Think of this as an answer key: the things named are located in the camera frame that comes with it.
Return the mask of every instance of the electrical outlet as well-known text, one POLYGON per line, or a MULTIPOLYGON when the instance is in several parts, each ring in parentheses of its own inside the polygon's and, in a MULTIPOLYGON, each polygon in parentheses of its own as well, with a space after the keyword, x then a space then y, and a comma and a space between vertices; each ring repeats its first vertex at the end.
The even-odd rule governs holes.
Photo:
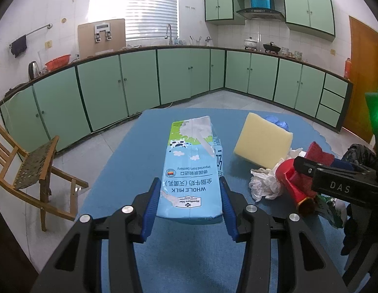
POLYGON ((52 41, 45 42, 45 49, 47 50, 48 48, 52 47, 52 41))

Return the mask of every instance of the white pot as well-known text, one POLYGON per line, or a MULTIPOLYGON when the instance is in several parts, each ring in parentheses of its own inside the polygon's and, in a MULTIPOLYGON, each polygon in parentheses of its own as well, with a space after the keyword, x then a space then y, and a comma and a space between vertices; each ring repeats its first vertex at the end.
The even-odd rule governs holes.
POLYGON ((244 40, 244 46, 249 48, 257 48, 258 42, 253 40, 251 37, 249 39, 244 40))

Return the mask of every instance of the blue tablecloth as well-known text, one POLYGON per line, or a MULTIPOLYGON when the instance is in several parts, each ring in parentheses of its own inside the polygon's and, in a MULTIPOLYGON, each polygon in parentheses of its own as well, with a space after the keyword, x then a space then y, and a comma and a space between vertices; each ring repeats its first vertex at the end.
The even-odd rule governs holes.
MULTIPOLYGON (((154 177, 161 177, 171 123, 209 115, 223 146, 224 173, 231 190, 242 193, 249 203, 248 183, 253 164, 233 154, 249 111, 229 109, 169 108, 145 111, 114 152, 84 201, 79 214, 94 218, 111 215, 131 204, 137 194, 146 192, 154 177)), ((253 111, 265 117, 274 115, 286 121, 293 132, 292 149, 307 150, 316 141, 324 151, 330 146, 324 137, 297 115, 253 111)), ((275 200, 263 199, 260 208, 285 218, 295 210, 288 193, 275 200)), ((343 230, 332 228, 326 220, 311 216, 305 222, 324 246, 340 273, 346 262, 341 257, 343 230)), ((151 236, 135 244, 136 260, 144 293, 196 292, 233 293, 239 280, 244 243, 236 244, 224 223, 208 226, 184 225, 155 219, 151 236)), ((272 240, 270 292, 277 287, 277 242, 272 240)), ((102 290, 109 292, 107 243, 102 252, 102 290)))

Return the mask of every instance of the yellow sponge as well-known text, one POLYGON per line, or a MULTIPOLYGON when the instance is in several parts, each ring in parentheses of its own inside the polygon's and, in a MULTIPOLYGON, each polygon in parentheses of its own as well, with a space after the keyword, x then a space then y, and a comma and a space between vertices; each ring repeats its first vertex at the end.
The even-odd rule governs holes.
POLYGON ((250 112, 234 153, 264 168, 272 169, 290 150, 293 134, 250 112))

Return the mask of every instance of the window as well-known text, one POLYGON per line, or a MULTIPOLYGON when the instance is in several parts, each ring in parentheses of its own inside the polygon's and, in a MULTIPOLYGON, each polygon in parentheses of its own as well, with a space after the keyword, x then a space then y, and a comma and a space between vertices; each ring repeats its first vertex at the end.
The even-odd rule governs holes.
POLYGON ((126 40, 178 36, 178 0, 90 0, 88 21, 125 19, 126 40))

